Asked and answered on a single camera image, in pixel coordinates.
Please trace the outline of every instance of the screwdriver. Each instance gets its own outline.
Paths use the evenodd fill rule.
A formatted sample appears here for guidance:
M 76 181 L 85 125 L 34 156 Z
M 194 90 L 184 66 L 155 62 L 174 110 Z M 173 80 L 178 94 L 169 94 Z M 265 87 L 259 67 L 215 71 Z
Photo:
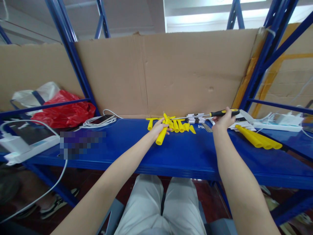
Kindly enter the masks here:
M 239 113 L 240 113 L 239 109 L 231 109 L 231 116 L 235 116 L 235 115 L 237 115 Z M 181 119 L 181 118 L 198 118 L 198 117 L 204 117 L 204 116 L 208 116 L 208 117 L 222 117 L 225 114 L 226 114 L 226 110 L 221 110 L 221 111 L 217 111 L 217 112 L 211 112 L 211 113 L 206 114 L 206 115 L 192 116 L 192 117 L 178 117 L 178 118 L 173 118 L 171 120 Z

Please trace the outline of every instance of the white plastic bag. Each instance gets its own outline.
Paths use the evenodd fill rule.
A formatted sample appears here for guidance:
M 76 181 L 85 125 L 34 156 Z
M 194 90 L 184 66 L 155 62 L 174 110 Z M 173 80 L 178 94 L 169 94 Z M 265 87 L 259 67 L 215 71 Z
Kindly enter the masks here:
M 47 102 L 48 100 L 51 100 L 60 91 L 60 89 L 54 82 L 48 82 L 39 87 L 36 91 L 42 97 L 42 99 Z M 27 108 L 40 106 L 41 104 L 38 102 L 32 92 L 33 90 L 17 91 L 13 94 L 12 100 L 20 103 Z M 35 113 L 38 112 L 42 112 L 42 110 L 36 110 L 28 112 L 26 114 L 33 116 Z

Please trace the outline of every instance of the blue shelf surface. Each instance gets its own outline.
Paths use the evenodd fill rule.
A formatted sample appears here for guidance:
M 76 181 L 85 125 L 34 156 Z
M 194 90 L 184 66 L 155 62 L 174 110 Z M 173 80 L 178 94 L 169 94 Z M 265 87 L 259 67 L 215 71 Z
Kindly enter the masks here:
M 313 124 L 303 124 L 303 126 L 313 126 Z M 302 131 L 300 132 L 288 132 L 263 129 L 260 131 L 265 136 L 286 145 L 288 149 L 299 154 L 300 156 L 313 161 L 313 140 L 306 136 Z M 313 134 L 306 132 L 309 136 L 313 137 Z
M 106 138 L 96 148 L 85 149 L 79 159 L 69 160 L 68 167 L 105 170 L 121 154 L 133 146 L 147 132 L 148 121 L 118 119 L 112 125 L 79 132 L 104 131 Z M 153 144 L 136 173 L 176 176 L 219 181 L 213 134 L 205 129 L 167 135 L 161 146 Z M 228 131 L 235 148 L 251 169 L 259 184 L 277 187 L 313 189 L 313 169 L 282 150 L 253 147 L 240 133 Z M 28 160 L 31 164 L 63 166 L 54 146 Z

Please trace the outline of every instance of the plastic bag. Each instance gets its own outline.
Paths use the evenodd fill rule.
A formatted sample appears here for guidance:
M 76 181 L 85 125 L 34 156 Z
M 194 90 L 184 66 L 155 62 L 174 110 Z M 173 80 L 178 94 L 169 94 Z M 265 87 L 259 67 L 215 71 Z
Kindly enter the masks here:
M 54 104 L 80 98 L 65 90 L 60 90 L 51 100 L 44 104 Z M 46 123 L 51 128 L 76 127 L 85 122 L 87 119 L 94 117 L 96 107 L 86 101 L 72 103 L 63 106 L 43 109 L 42 112 L 36 113 L 32 120 L 38 120 Z
M 59 91 L 59 87 L 54 82 L 47 82 L 38 89 L 36 89 L 41 98 L 47 102 L 52 99 Z M 41 104 L 37 98 L 33 95 L 33 90 L 22 90 L 16 91 L 12 97 L 13 101 L 16 101 L 23 105 L 24 107 L 31 108 L 40 106 Z M 33 116 L 35 113 L 42 112 L 42 110 L 35 110 L 26 113 L 27 115 Z

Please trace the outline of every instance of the person's left hand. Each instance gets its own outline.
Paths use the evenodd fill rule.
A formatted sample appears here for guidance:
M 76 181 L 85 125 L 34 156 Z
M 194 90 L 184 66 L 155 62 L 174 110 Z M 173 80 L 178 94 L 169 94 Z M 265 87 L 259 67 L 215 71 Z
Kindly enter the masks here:
M 164 118 L 160 119 L 159 121 L 157 121 L 156 124 L 154 124 L 153 128 L 151 129 L 151 131 L 149 132 L 151 135 L 153 135 L 155 137 L 155 139 L 157 139 L 157 137 L 159 136 L 160 132 L 163 130 L 164 127 L 168 127 L 168 124 L 163 124 Z M 169 131 L 171 131 L 172 129 L 168 128 L 166 134 L 170 134 Z

